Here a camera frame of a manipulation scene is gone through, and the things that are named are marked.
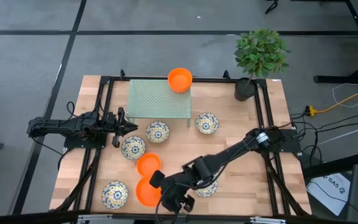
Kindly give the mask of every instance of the blue and white bowl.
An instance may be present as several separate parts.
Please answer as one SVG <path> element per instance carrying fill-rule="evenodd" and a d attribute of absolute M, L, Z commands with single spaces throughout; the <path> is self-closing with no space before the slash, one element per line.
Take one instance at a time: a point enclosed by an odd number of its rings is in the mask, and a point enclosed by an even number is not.
<path fill-rule="evenodd" d="M 206 188 L 195 190 L 195 192 L 200 197 L 210 197 L 213 194 L 215 194 L 217 189 L 218 189 L 218 182 L 217 182 L 217 180 L 215 180 L 215 182 L 213 182 Z"/>
<path fill-rule="evenodd" d="M 161 143 L 169 136 L 168 125 L 161 121 L 154 121 L 146 129 L 146 137 L 152 143 Z"/>
<path fill-rule="evenodd" d="M 205 112 L 196 118 L 196 127 L 203 134 L 213 134 L 219 127 L 219 120 L 215 115 Z"/>
<path fill-rule="evenodd" d="M 112 181 L 102 191 L 102 203 L 108 209 L 118 209 L 128 200 L 128 188 L 120 181 Z"/>
<path fill-rule="evenodd" d="M 141 137 L 131 136 L 124 140 L 121 146 L 122 155 L 126 159 L 134 160 L 143 156 L 146 151 L 146 143 Z"/>

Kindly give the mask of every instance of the yellow cable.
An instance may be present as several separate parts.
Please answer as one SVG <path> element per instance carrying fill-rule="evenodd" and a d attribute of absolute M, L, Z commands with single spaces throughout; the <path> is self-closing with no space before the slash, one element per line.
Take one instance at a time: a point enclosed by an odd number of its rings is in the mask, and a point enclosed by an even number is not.
<path fill-rule="evenodd" d="M 355 95 L 349 96 L 349 97 L 346 98 L 345 100 L 342 100 L 341 102 L 336 103 L 336 104 L 330 106 L 329 108 L 327 108 L 327 109 L 325 109 L 325 110 L 322 110 L 322 111 L 314 110 L 314 113 L 316 114 L 316 113 L 324 113 L 324 112 L 327 112 L 327 111 L 333 109 L 334 107 L 336 107 L 337 105 L 340 105 L 340 104 L 342 104 L 343 102 L 345 102 L 345 101 L 347 101 L 347 100 L 350 100 L 351 98 L 353 98 L 353 97 L 355 97 L 355 96 L 358 96 L 358 93 L 356 93 Z"/>

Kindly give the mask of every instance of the potted plant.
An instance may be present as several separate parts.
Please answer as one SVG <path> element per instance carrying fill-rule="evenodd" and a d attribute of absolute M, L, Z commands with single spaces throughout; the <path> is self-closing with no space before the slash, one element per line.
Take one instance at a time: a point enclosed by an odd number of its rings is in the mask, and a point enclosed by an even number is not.
<path fill-rule="evenodd" d="M 242 67 L 243 73 L 248 73 L 249 78 L 240 78 L 236 82 L 234 97 L 239 101 L 245 101 L 255 94 L 257 86 L 251 79 L 267 77 L 269 73 L 282 72 L 288 67 L 285 62 L 284 52 L 290 53 L 285 48 L 284 41 L 279 38 L 277 31 L 260 29 L 250 31 L 249 34 L 241 34 L 241 39 L 236 40 L 237 67 Z"/>

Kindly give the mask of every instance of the black plant pot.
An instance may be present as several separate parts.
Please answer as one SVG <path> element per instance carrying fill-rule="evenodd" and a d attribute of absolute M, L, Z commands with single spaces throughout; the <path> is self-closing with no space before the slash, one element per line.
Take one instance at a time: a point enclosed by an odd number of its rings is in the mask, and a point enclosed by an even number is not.
<path fill-rule="evenodd" d="M 234 97 L 239 101 L 245 101 L 251 96 L 255 95 L 257 85 L 253 80 L 251 80 L 251 82 L 249 82 L 249 84 L 247 85 L 248 80 L 249 78 L 240 78 L 238 81 L 236 81 Z"/>

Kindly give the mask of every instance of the wooden table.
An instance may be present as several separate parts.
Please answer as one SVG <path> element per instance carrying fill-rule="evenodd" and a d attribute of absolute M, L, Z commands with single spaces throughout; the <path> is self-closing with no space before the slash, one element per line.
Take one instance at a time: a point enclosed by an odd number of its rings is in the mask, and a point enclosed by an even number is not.
<path fill-rule="evenodd" d="M 100 76 L 96 75 L 83 77 L 75 114 L 79 115 L 93 110 L 99 80 Z M 275 125 L 289 123 L 290 117 L 281 81 L 267 80 L 267 85 Z M 262 90 L 259 91 L 261 102 L 263 102 Z M 118 107 L 126 108 L 128 92 L 128 81 L 114 82 L 110 111 L 116 113 Z M 234 98 L 233 94 L 233 83 L 193 83 L 189 128 L 186 127 L 186 122 L 180 119 L 160 119 L 168 124 L 170 135 L 164 143 L 153 144 L 147 140 L 145 129 L 155 120 L 138 119 L 136 123 L 139 129 L 124 138 L 137 135 L 145 139 L 146 151 L 160 156 L 162 172 L 165 175 L 180 172 L 183 164 L 198 156 L 220 152 L 240 141 L 248 131 L 259 126 L 255 100 L 250 98 L 245 102 L 240 102 Z M 103 102 L 105 96 L 106 91 L 103 92 Z M 265 107 L 263 103 L 261 104 L 264 123 L 267 124 Z M 219 129 L 212 135 L 199 133 L 194 124 L 195 118 L 205 111 L 214 113 L 219 119 Z M 112 134 L 109 134 L 107 145 L 101 151 L 91 212 L 154 214 L 154 207 L 145 207 L 136 199 L 135 188 L 141 176 L 136 171 L 135 162 L 125 159 L 121 154 L 121 149 L 114 148 L 111 141 Z M 286 186 L 303 209 L 311 213 L 298 159 L 291 153 L 280 153 L 280 155 Z M 59 206 L 77 184 L 83 156 L 84 149 L 73 149 L 62 160 L 50 208 Z M 119 210 L 109 210 L 101 202 L 101 191 L 112 180 L 120 180 L 129 189 L 128 201 Z M 191 215 L 272 215 L 264 160 L 256 152 L 247 153 L 231 162 L 218 179 L 218 186 L 217 192 L 210 198 L 200 198 L 192 190 L 188 191 L 196 199 Z M 87 192 L 88 186 L 85 186 L 80 208 L 85 207 Z M 281 195 L 277 186 L 276 195 L 279 212 L 283 213 Z M 159 213 L 170 212 L 160 206 Z"/>

